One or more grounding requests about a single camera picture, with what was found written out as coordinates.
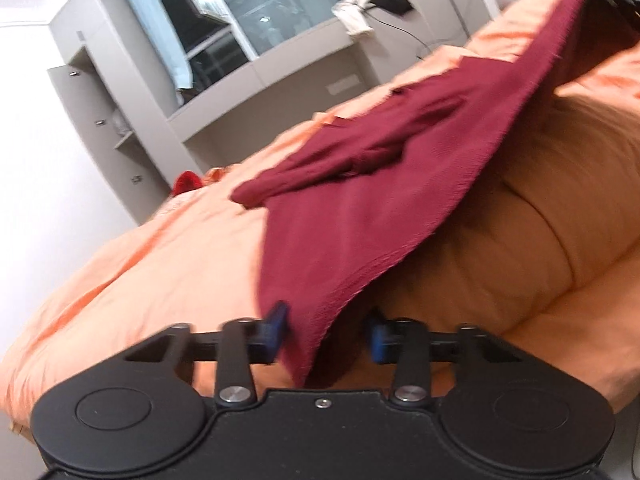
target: red fabric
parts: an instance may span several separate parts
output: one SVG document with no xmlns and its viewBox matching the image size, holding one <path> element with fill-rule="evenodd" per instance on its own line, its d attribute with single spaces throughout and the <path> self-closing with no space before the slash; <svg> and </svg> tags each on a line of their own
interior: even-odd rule
<svg viewBox="0 0 640 480">
<path fill-rule="evenodd" d="M 193 173 L 193 171 L 185 171 L 175 179 L 171 196 L 178 196 L 188 191 L 200 189 L 202 186 L 202 179 L 199 176 Z"/>
<path fill-rule="evenodd" d="M 543 118 L 554 88 L 576 75 L 576 51 L 601 57 L 592 63 L 613 54 L 576 42 L 584 2 L 563 0 L 517 62 L 467 58 L 326 126 L 234 191 L 236 202 L 269 209 L 259 303 L 264 314 L 290 304 L 283 358 L 297 384 L 340 311 L 442 224 L 516 119 Z"/>
</svg>

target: cabinet door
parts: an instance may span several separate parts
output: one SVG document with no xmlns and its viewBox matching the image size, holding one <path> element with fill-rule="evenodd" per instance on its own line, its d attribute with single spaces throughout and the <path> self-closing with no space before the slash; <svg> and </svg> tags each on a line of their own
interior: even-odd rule
<svg viewBox="0 0 640 480">
<path fill-rule="evenodd" d="M 122 140 L 111 119 L 116 105 L 97 73 L 59 66 L 49 75 L 96 165 L 142 224 L 169 195 L 166 182 L 135 138 L 116 149 Z"/>
<path fill-rule="evenodd" d="M 107 21 L 98 0 L 69 0 L 49 26 L 62 59 L 71 62 L 88 40 Z"/>
</svg>

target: metal screw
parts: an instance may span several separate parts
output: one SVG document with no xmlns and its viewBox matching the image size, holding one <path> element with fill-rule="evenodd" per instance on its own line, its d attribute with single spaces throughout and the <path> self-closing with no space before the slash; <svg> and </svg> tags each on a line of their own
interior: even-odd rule
<svg viewBox="0 0 640 480">
<path fill-rule="evenodd" d="M 400 386 L 394 395 L 404 402 L 420 402 L 427 398 L 427 391 L 420 386 Z"/>
<path fill-rule="evenodd" d="M 220 399 L 225 402 L 245 402 L 251 397 L 251 392 L 244 386 L 229 386 L 220 392 Z"/>
<path fill-rule="evenodd" d="M 318 399 L 316 400 L 316 408 L 321 408 L 324 410 L 325 408 L 330 408 L 332 402 L 329 399 Z"/>
</svg>

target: wall outlet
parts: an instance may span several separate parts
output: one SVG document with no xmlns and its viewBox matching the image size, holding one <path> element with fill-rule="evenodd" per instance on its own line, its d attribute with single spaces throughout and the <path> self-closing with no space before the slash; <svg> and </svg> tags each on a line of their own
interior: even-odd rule
<svg viewBox="0 0 640 480">
<path fill-rule="evenodd" d="M 357 74 L 351 74 L 347 77 L 340 79 L 340 81 L 336 81 L 331 85 L 327 86 L 327 90 L 331 95 L 338 95 L 342 92 L 347 91 L 349 88 L 353 88 L 354 86 L 358 86 L 361 83 L 360 78 Z"/>
</svg>

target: orange comforter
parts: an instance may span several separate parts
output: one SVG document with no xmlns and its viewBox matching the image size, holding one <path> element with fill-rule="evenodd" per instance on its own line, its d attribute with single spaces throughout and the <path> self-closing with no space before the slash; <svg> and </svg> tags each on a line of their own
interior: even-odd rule
<svg viewBox="0 0 640 480">
<path fill-rule="evenodd" d="M 397 86 L 449 70 L 463 56 L 513 60 L 554 1 L 521 0 L 466 48 L 445 46 L 390 84 L 317 114 L 220 182 L 178 197 L 107 244 L 40 307 L 6 354 L 0 407 L 28 424 L 44 391 L 167 325 L 190 322 L 205 332 L 255 317 L 266 213 L 231 202 L 231 190 L 321 125 L 365 113 Z M 506 334 L 621 408 L 640 390 L 639 59 L 640 47 L 558 89 L 556 118 L 532 136 L 523 163 L 485 179 L 489 193 L 479 186 L 446 229 L 357 301 L 376 298 L 388 315 L 426 319 L 434 330 L 474 322 Z M 577 180 L 580 189 L 572 187 Z M 483 214 L 470 213 L 478 206 Z M 212 392 L 213 366 L 196 370 L 203 394 Z M 291 384 L 278 365 L 255 373 L 261 387 Z M 383 384 L 385 374 L 361 358 L 339 384 Z M 438 381 L 445 388 L 446 374 Z"/>
</svg>

